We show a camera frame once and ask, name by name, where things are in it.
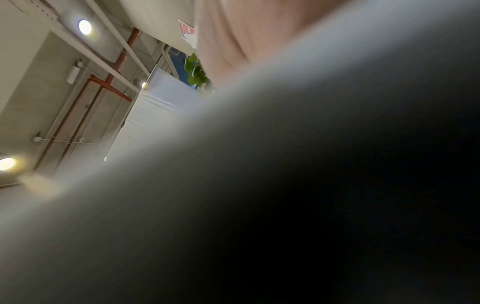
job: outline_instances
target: blurry black object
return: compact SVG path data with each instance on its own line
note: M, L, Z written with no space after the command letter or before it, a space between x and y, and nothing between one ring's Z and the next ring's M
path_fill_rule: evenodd
M180 143L4 225L0 302L479 302L469 3L328 78L246 82Z

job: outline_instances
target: ceiling light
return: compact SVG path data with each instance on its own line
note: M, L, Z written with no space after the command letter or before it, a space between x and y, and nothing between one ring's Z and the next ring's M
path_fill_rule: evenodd
M92 26L87 20L80 20L78 23L78 29L84 35L89 35L92 32Z
M9 171L17 165L17 161L14 158L0 159L0 171Z

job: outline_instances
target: ceiling fixture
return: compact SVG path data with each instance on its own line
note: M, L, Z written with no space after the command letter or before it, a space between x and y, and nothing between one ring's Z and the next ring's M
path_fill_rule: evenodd
M90 33L92 32L92 25L90 24L90 22L88 22L87 20L85 19L82 19L80 20L80 22L78 23L78 29L80 30L80 32L84 35L90 35Z
M0 171L9 171L17 165L17 161L14 158L7 157L0 159Z

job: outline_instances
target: sign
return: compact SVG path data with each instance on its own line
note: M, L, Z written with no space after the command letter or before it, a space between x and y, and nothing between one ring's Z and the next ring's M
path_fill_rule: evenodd
M185 40L192 48L197 48L197 35L195 34L195 29L186 24L183 21L178 21L180 26L180 33L183 40Z

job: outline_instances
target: yellow light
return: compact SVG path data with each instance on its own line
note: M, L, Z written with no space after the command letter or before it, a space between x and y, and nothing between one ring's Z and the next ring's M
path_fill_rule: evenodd
M92 32L92 25L87 20L80 20L78 29L84 35L89 35Z
M0 159L0 171L12 170L17 165L17 161L14 158Z

